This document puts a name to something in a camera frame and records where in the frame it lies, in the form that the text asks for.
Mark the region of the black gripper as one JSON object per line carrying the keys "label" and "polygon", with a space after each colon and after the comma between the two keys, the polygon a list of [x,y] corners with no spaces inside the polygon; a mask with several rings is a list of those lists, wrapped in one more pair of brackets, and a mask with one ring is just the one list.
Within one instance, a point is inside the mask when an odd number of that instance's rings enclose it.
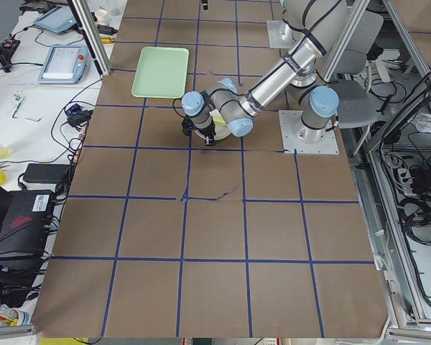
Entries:
{"label": "black gripper", "polygon": [[196,125],[191,120],[183,120],[182,121],[182,133],[189,137],[191,132],[199,132],[203,139],[205,140],[205,146],[214,146],[216,144],[214,140],[215,132],[215,124],[213,121],[209,123],[204,128],[197,128]]}

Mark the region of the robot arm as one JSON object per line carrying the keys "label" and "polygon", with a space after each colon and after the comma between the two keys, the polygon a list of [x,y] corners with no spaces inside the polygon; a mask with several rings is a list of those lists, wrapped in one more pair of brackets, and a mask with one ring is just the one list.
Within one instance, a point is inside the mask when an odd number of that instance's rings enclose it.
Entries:
{"label": "robot arm", "polygon": [[212,111],[218,111],[235,137],[246,136],[255,116],[287,86],[298,81],[309,86],[315,81],[315,62],[326,56],[343,32],[348,16],[345,1],[282,1],[283,22],[294,36],[293,44],[272,69],[244,94],[230,78],[201,91],[187,92],[181,99],[182,132],[189,137],[199,132],[205,145],[216,143]]}
{"label": "robot arm", "polygon": [[309,4],[308,0],[284,0],[281,1],[282,7],[285,10],[283,19],[288,23],[292,30],[292,39],[298,41],[303,37],[302,29],[305,28],[303,24],[303,15],[305,8]]}

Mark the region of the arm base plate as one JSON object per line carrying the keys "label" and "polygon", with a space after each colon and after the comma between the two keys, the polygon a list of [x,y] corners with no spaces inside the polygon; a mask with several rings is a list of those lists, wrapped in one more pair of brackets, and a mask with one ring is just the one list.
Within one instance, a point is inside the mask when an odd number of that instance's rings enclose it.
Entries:
{"label": "arm base plate", "polygon": [[268,20],[267,34],[270,48],[289,49],[293,45],[292,30],[283,21]]}
{"label": "arm base plate", "polygon": [[283,151],[298,155],[338,155],[335,130],[330,121],[324,129],[310,129],[302,123],[302,111],[279,111]]}

